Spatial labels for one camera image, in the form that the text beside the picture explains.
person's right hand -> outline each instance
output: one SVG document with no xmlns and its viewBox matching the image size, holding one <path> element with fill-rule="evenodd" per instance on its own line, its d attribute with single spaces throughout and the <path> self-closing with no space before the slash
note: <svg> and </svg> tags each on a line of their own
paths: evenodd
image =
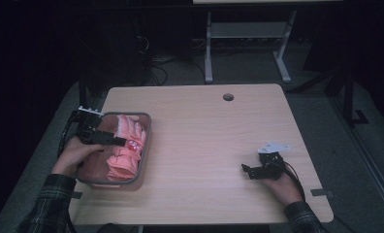
<svg viewBox="0 0 384 233">
<path fill-rule="evenodd" d="M 295 182 L 285 173 L 276 181 L 273 179 L 262 179 L 261 181 L 285 207 L 291 203 L 303 201 Z"/>
</svg>

hand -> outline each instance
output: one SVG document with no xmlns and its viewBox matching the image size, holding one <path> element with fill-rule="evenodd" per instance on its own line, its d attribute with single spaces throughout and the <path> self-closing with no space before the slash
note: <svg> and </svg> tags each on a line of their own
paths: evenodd
<svg viewBox="0 0 384 233">
<path fill-rule="evenodd" d="M 72 176 L 80 164 L 89 154 L 96 150 L 102 150 L 101 145 L 85 145 L 78 137 L 71 138 L 64 151 L 52 168 L 53 174 Z"/>
<path fill-rule="evenodd" d="M 291 203 L 303 201 L 295 182 L 285 173 L 276 181 L 273 179 L 262 179 L 261 181 L 285 207 Z"/>
</svg>

clothing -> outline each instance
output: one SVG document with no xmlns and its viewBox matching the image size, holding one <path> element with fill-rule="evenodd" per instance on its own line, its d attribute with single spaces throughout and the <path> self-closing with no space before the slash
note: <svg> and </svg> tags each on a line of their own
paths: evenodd
<svg viewBox="0 0 384 233">
<path fill-rule="evenodd" d="M 76 185 L 73 178 L 52 174 L 31 213 L 19 225 L 17 233 L 61 233 L 65 232 L 69 204 Z M 295 233 L 327 232 L 306 202 L 295 202 L 284 211 L 291 229 Z"/>
</svg>

table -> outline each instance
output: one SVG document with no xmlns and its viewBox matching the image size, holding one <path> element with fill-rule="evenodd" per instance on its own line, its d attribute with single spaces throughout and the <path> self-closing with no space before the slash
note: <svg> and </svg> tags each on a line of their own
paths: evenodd
<svg viewBox="0 0 384 233">
<path fill-rule="evenodd" d="M 231 4 L 231 3 L 313 3 L 335 2 L 342 0 L 194 0 L 194 4 Z M 212 38 L 279 38 L 282 43 L 277 51 L 273 52 L 282 80 L 291 82 L 291 77 L 283 61 L 283 53 L 291 35 L 292 26 L 296 17 L 296 10 L 291 11 L 287 20 L 273 22 L 212 22 L 208 13 L 207 47 L 205 54 L 205 82 L 213 82 L 212 63 L 210 57 L 210 39 Z"/>
<path fill-rule="evenodd" d="M 327 197 L 311 194 L 322 185 L 277 84 L 116 87 L 102 111 L 150 114 L 144 183 L 137 191 L 78 183 L 74 224 L 285 222 L 283 207 L 240 167 L 259 166 L 257 149 L 267 142 L 291 147 L 280 154 L 296 169 L 306 201 L 321 221 L 333 219 Z"/>
</svg>

person's left hand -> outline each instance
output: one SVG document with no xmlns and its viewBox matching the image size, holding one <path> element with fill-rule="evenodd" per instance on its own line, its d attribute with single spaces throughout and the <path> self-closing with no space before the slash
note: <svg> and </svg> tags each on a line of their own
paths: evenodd
<svg viewBox="0 0 384 233">
<path fill-rule="evenodd" d="M 96 150 L 102 150 L 102 145 L 85 145 L 78 137 L 71 138 L 55 165 L 53 174 L 72 176 L 80 164 L 89 154 Z"/>
</svg>

